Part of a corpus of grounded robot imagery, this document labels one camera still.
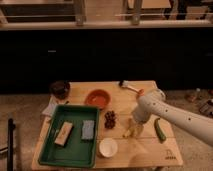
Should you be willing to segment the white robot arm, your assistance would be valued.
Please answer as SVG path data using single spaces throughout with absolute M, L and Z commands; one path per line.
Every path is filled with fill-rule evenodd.
M 167 104 L 160 89 L 147 93 L 139 90 L 136 100 L 137 106 L 132 111 L 136 122 L 145 124 L 154 114 L 213 147 L 213 119 Z

